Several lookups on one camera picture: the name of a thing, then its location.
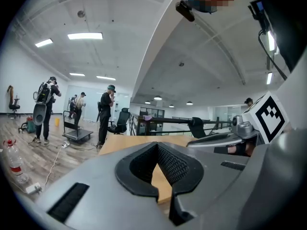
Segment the red object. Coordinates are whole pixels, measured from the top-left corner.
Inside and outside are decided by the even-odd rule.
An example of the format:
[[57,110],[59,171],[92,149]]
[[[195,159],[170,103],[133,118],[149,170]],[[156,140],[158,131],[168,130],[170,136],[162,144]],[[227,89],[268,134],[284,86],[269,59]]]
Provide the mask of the red object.
[[21,167],[16,167],[16,168],[12,168],[11,167],[11,171],[15,172],[15,173],[18,173],[18,172],[21,172]]

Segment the water bottle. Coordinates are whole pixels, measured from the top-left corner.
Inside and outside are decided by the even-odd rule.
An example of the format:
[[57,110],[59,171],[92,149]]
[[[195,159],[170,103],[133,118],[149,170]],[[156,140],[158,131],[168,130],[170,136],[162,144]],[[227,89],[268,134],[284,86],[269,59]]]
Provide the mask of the water bottle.
[[17,183],[25,184],[29,180],[29,176],[24,172],[24,161],[20,156],[17,147],[13,146],[12,140],[8,140],[7,143],[7,157],[10,170],[13,173],[14,179]]

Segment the black office chair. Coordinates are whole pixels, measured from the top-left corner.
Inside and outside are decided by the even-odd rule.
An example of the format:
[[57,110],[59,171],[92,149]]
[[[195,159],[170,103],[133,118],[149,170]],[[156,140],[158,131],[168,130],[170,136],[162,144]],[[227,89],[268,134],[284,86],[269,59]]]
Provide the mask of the black office chair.
[[13,110],[13,113],[12,114],[9,114],[9,117],[11,116],[11,115],[13,115],[13,117],[14,118],[16,118],[17,116],[19,116],[19,118],[20,118],[20,114],[17,114],[16,113],[16,111],[18,110],[18,109],[20,109],[20,105],[17,105],[17,103],[18,103],[18,101],[19,101],[19,99],[18,98],[16,98],[16,99],[14,99],[15,101],[14,101],[14,104],[13,104],[13,93],[14,93],[14,88],[13,88],[13,86],[9,86],[8,87],[8,90],[7,90],[7,93],[8,92],[10,92],[10,103],[9,103],[9,108],[11,109],[11,110]]
[[190,131],[195,138],[203,138],[206,136],[205,131],[203,130],[203,122],[199,117],[193,117],[188,123]]
[[127,126],[126,123],[130,117],[130,112],[128,112],[129,108],[123,108],[119,113],[119,118],[117,121],[117,126],[113,125],[108,127],[107,130],[115,135],[122,135],[122,133],[126,132]]

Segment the yellow object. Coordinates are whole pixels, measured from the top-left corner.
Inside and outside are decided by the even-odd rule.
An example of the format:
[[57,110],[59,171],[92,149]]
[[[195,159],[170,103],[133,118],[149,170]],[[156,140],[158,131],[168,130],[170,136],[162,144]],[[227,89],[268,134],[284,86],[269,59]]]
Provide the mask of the yellow object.
[[56,122],[56,127],[59,127],[59,118],[58,117],[56,118],[55,122]]

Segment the wooden table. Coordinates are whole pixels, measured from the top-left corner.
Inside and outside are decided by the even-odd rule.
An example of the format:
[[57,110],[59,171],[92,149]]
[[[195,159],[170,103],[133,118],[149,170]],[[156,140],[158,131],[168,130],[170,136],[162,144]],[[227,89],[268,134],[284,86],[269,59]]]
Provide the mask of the wooden table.
[[[196,140],[189,136],[121,136],[109,135],[99,155],[122,150],[143,143],[158,141],[170,142],[185,147],[189,141]],[[159,165],[157,164],[153,171],[152,185],[159,189],[158,203],[164,203],[171,199],[172,187],[163,175]]]

